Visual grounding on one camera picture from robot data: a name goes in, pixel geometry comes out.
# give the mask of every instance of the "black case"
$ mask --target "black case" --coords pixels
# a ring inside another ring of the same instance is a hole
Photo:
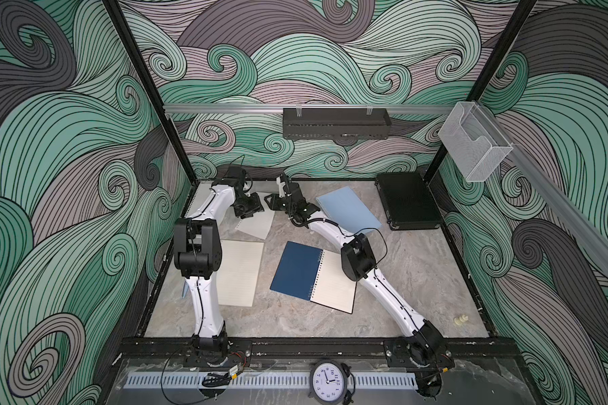
[[[437,203],[419,173],[378,174],[376,188],[392,231],[435,230],[441,225]]]

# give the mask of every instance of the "clock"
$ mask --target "clock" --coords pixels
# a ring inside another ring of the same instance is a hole
[[[347,393],[347,373],[337,362],[321,360],[313,366],[308,384],[309,397],[320,404],[339,404]]]

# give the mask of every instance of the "spiral binding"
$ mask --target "spiral binding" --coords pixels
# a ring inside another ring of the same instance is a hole
[[[318,197],[316,197],[315,200],[317,201],[317,203],[320,206],[320,208],[322,208],[322,212],[324,212],[327,216],[329,216],[329,212],[324,207],[324,204],[320,201],[320,199]]]
[[[318,286],[318,278],[320,278],[320,268],[322,267],[323,261],[324,261],[324,250],[322,250],[320,252],[320,260],[318,261],[318,272],[315,274],[315,282],[313,283],[313,287],[311,287],[310,291],[308,292],[308,299],[311,299],[311,297],[313,297],[313,294],[315,294],[315,289]]]

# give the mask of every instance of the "gray marble surface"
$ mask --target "gray marble surface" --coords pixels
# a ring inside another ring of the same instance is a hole
[[[471,299],[440,229],[428,231],[390,231],[385,212],[373,182],[300,182],[308,201],[324,193],[350,186],[372,213],[383,223],[381,232],[388,254],[380,263],[385,277],[412,307],[429,319],[444,336],[487,337],[477,308]],[[276,192],[274,182],[256,182],[252,191]],[[262,242],[236,231],[239,219],[229,208],[219,224],[221,239]],[[377,232],[369,235],[374,254],[379,258],[384,245]],[[264,241],[254,304],[245,308],[221,306],[229,336],[246,337],[389,337],[400,336],[395,321],[360,284],[352,314],[270,290],[286,242],[335,251],[317,233],[294,227],[284,212],[276,212]],[[173,267],[164,280],[154,313],[146,329],[148,337],[191,336],[195,317],[191,299],[181,298],[184,278]],[[469,321],[457,326],[454,318],[462,314]]]

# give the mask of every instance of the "wavy patterned wallpaper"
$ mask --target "wavy patterned wallpaper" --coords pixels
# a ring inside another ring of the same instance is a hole
[[[554,0],[552,3],[566,0]],[[516,1],[121,0],[165,103],[454,104]],[[179,114],[201,178],[373,177],[424,169],[444,117],[394,117],[384,141],[286,141],[281,116]]]
[[[0,0],[0,405],[94,403],[188,193],[100,0]]]
[[[482,98],[515,142],[608,239],[608,1],[530,16]],[[548,404],[608,404],[608,278],[506,160],[432,186],[500,334]]]

